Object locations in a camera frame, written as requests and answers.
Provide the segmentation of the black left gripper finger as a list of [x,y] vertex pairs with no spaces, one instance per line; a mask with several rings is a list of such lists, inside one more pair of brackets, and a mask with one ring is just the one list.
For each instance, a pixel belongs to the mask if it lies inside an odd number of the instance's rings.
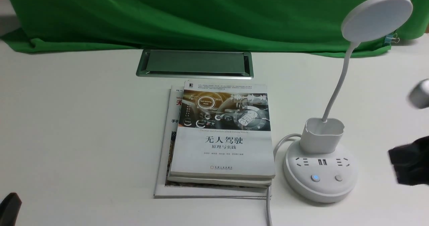
[[0,225],[15,226],[22,201],[16,192],[9,193],[0,204]]

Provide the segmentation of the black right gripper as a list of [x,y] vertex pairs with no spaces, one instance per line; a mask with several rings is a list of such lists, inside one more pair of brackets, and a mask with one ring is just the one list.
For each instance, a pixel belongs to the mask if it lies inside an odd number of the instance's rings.
[[388,151],[398,184],[429,185],[429,137]]

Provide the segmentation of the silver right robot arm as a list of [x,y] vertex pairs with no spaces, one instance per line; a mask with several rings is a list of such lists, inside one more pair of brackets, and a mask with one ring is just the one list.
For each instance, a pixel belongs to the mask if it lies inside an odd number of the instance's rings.
[[[420,81],[409,93],[409,102],[417,109],[429,107],[429,81]],[[388,151],[398,184],[416,186],[429,183],[429,137]]]

